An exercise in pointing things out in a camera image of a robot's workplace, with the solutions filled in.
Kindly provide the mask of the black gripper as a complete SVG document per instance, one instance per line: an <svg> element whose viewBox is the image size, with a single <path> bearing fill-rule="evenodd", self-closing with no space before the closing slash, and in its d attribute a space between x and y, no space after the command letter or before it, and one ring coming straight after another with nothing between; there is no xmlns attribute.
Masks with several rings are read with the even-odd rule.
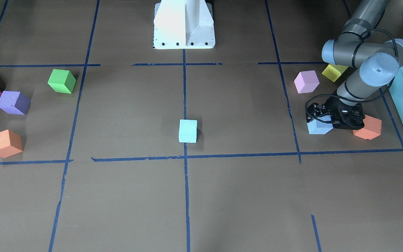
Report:
<svg viewBox="0 0 403 252"><path fill-rule="evenodd" d="M336 129L360 130L364 128L365 115L361 103L347 105L336 97L326 100L326 107L330 112L332 125Z"/></svg>

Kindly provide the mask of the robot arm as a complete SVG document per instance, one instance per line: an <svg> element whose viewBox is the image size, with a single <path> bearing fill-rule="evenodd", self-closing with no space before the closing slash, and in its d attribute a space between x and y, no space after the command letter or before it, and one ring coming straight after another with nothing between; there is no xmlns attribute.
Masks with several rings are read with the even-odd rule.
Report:
<svg viewBox="0 0 403 252"><path fill-rule="evenodd" d="M403 39L370 43L388 5L387 0L363 0L346 22L339 37L328 40L322 51L326 63L353 67L355 72L329 97L323 113L331 117L336 129L364 127L361 104L381 86L389 85L403 66Z"/></svg>

